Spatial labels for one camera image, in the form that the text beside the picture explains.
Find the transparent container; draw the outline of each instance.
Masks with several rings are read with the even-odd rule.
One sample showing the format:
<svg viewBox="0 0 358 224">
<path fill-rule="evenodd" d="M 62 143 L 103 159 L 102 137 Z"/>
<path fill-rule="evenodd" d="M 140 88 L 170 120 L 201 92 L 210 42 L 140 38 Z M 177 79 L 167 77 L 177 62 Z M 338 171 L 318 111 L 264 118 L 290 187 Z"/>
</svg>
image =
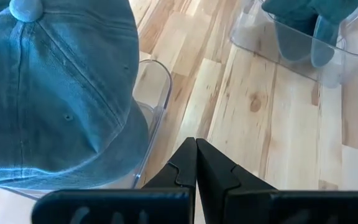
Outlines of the transparent container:
<svg viewBox="0 0 358 224">
<path fill-rule="evenodd" d="M 275 21 L 274 15 L 263 11 L 262 3 L 263 0 L 243 0 L 242 11 L 231 31 L 234 44 L 327 87 L 338 86 L 358 76 L 358 8 L 341 23 L 336 46 L 332 46 Z M 332 59 L 322 67 L 314 67 L 310 55 L 305 55 L 296 62 L 286 60 L 280 55 L 276 39 L 277 29 L 292 37 L 288 41 L 296 38 L 305 45 L 312 41 L 317 42 L 326 50 L 333 51 Z"/>
<path fill-rule="evenodd" d="M 156 60 L 143 60 L 140 62 L 133 96 L 138 102 L 149 126 L 149 147 L 144 159 L 132 172 L 117 181 L 98 187 L 98 189 L 132 189 L 136 187 L 153 149 L 158 128 L 167 109 L 171 90 L 172 78 L 164 65 Z M 34 200 L 49 192 L 46 190 L 3 189 Z"/>
</svg>

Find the teal fabric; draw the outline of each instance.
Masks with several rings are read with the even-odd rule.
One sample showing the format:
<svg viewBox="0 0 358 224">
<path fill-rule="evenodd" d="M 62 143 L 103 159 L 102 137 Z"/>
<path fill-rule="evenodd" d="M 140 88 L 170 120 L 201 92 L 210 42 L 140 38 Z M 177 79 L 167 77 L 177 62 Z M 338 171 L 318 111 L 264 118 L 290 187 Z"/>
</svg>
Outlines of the teal fabric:
<svg viewBox="0 0 358 224">
<path fill-rule="evenodd" d="M 281 55 L 292 62 L 311 57 L 315 67 L 332 59 L 330 46 L 336 46 L 339 25 L 357 7 L 358 0 L 266 0 L 262 4 L 264 11 L 275 16 Z"/>
<path fill-rule="evenodd" d="M 42 0 L 34 22 L 0 0 L 0 185 L 95 187 L 128 174 L 149 134 L 132 89 L 128 0 Z"/>
</svg>

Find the cap button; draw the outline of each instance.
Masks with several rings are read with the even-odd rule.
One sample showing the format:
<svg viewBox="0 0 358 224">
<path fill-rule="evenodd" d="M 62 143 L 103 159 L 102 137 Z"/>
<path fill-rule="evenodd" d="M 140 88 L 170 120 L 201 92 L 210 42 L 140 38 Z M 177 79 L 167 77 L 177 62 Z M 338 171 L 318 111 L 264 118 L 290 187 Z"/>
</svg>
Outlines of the cap button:
<svg viewBox="0 0 358 224">
<path fill-rule="evenodd" d="M 41 0 L 11 0 L 9 10 L 22 22 L 34 22 L 44 13 Z"/>
</svg>

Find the wood knot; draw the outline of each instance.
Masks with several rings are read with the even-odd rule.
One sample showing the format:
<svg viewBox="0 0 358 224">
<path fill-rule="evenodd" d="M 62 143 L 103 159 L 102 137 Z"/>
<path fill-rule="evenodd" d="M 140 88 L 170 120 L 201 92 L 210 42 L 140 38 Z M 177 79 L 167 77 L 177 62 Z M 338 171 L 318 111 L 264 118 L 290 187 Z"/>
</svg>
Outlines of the wood knot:
<svg viewBox="0 0 358 224">
<path fill-rule="evenodd" d="M 258 94 L 254 93 L 250 96 L 251 99 L 251 106 L 250 106 L 250 110 L 251 112 L 258 112 L 260 110 L 260 107 L 262 106 L 262 102 L 259 99 Z"/>
</svg>

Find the wooden floor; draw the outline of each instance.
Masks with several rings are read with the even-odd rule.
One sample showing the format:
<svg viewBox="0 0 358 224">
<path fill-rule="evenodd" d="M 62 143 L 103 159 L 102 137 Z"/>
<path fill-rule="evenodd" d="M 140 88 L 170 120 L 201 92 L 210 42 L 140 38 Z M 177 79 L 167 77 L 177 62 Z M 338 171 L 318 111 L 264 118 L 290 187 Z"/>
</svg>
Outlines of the wooden floor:
<svg viewBox="0 0 358 224">
<path fill-rule="evenodd" d="M 159 60 L 173 77 L 142 183 L 192 136 L 278 189 L 358 190 L 358 78 L 325 88 L 233 46 L 238 0 L 130 2 L 140 56 Z M 0 213 L 31 207 L 16 197 L 4 196 Z M 198 200 L 196 223 L 203 222 Z"/>
</svg>

